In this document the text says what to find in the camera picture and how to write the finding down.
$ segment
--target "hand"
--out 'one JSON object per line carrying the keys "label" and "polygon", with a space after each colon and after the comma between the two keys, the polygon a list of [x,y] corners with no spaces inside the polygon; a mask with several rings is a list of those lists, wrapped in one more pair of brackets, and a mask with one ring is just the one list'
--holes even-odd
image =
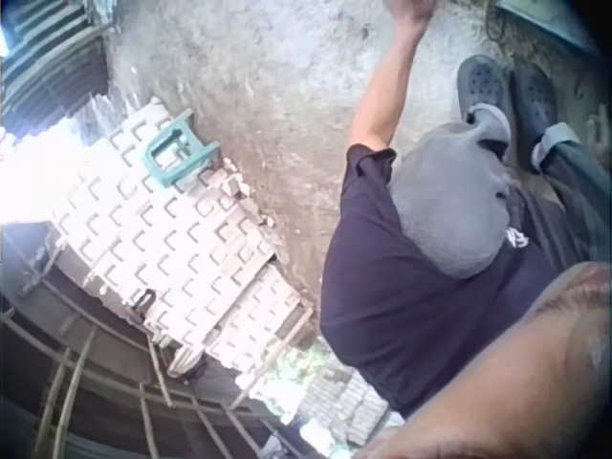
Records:
{"label": "hand", "polygon": [[382,0],[391,13],[396,31],[424,33],[437,0]]}

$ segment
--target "black t-shirt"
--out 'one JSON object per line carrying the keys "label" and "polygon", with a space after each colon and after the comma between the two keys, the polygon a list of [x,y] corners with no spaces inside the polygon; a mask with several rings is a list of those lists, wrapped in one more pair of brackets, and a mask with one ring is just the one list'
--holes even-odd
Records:
{"label": "black t-shirt", "polygon": [[517,322],[556,273],[529,225],[509,233],[482,273],[441,273],[402,232],[387,191],[395,156],[349,149],[320,328],[339,360],[407,417]]}

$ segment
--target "raised arm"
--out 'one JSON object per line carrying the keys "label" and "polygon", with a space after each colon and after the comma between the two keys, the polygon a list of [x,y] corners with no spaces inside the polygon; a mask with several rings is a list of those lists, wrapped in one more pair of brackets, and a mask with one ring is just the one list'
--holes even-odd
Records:
{"label": "raised arm", "polygon": [[349,144],[388,147],[404,110],[412,61],[435,10],[436,0],[385,0],[393,38],[355,113]]}

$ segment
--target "forearm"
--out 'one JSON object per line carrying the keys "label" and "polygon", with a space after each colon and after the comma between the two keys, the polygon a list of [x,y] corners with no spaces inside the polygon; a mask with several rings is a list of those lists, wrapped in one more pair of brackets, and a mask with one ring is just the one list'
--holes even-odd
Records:
{"label": "forearm", "polygon": [[355,113],[350,144],[377,148],[391,144],[404,110],[412,61],[422,34],[417,29],[394,32],[391,46],[374,71]]}

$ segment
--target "green stool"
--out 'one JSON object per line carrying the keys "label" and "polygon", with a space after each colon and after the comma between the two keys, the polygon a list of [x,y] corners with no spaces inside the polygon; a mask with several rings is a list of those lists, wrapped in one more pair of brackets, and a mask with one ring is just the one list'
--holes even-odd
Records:
{"label": "green stool", "polygon": [[[169,188],[186,177],[194,169],[208,165],[210,157],[219,148],[218,142],[203,145],[187,126],[187,120],[193,116],[190,109],[185,110],[172,123],[166,126],[144,150],[142,161],[144,166],[164,188]],[[164,153],[171,144],[181,144],[188,151],[188,156],[168,170],[162,170],[155,158]]]}

